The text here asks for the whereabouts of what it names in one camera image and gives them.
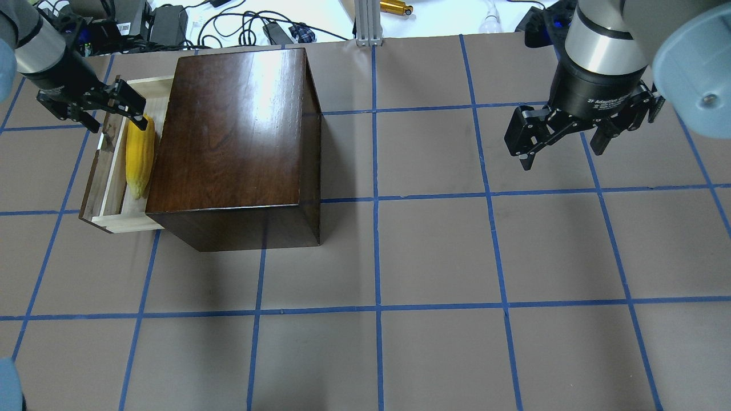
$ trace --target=open drawer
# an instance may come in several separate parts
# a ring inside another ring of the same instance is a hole
[[[147,100],[145,113],[155,122],[157,147],[165,123],[173,77],[146,78],[127,83]],[[79,219],[108,233],[162,228],[145,215],[150,187],[139,200],[134,200],[127,188],[124,157],[126,128],[129,124],[129,120],[123,116],[106,115],[79,212]]]

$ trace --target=white tabletop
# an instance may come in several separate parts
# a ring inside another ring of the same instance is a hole
[[[158,7],[162,4],[194,5],[202,0],[150,0],[150,5]],[[549,6],[556,0],[543,3]],[[232,0],[224,6],[214,9],[210,4],[188,9],[189,14],[187,38],[197,41],[200,28],[214,15],[228,7],[241,3]],[[480,24],[486,16],[487,5],[485,0],[411,0],[407,4],[414,7],[411,16],[397,16],[381,13],[381,24],[384,37],[435,37],[455,34],[476,34],[480,31]],[[500,14],[503,31],[514,31],[520,20],[531,6],[536,4],[516,4],[506,0],[495,0]],[[309,26],[331,31],[346,38],[352,38],[353,18],[355,6],[353,0],[246,0],[242,5],[229,12],[244,11],[259,12],[272,10],[286,15],[290,20],[304,22]],[[228,34],[240,28],[241,19],[235,16],[223,17],[216,20],[221,33]],[[289,25],[283,23],[282,28],[287,32]],[[258,45],[269,44],[262,31],[262,24],[257,21],[253,26],[257,35]],[[204,34],[216,34],[211,24],[205,28]],[[328,34],[316,31],[317,42],[337,41]],[[237,45],[237,36],[229,39],[220,39],[224,46]],[[207,39],[206,45],[218,47],[215,40]]]

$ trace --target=sticker label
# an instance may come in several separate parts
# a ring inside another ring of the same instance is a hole
[[[595,110],[611,110],[622,105],[627,100],[627,97],[629,97],[629,94],[611,100],[587,99],[586,102],[593,104]]]
[[[117,25],[117,29],[119,29],[119,34],[123,36],[129,35],[130,27],[132,27],[132,23],[122,23]]]

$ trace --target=gold cylinder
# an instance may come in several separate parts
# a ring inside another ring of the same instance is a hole
[[[411,15],[414,12],[414,6],[407,6],[406,3],[399,0],[382,0],[381,11],[394,15]]]

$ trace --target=black electronics box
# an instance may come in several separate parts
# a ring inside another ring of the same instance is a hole
[[[150,37],[151,8],[147,0],[108,0],[114,1],[115,20],[122,36],[147,40]],[[99,0],[69,0],[75,14],[95,19],[108,16]]]
[[[176,46],[185,40],[188,13],[183,6],[158,7],[153,12],[153,17],[151,42]]]

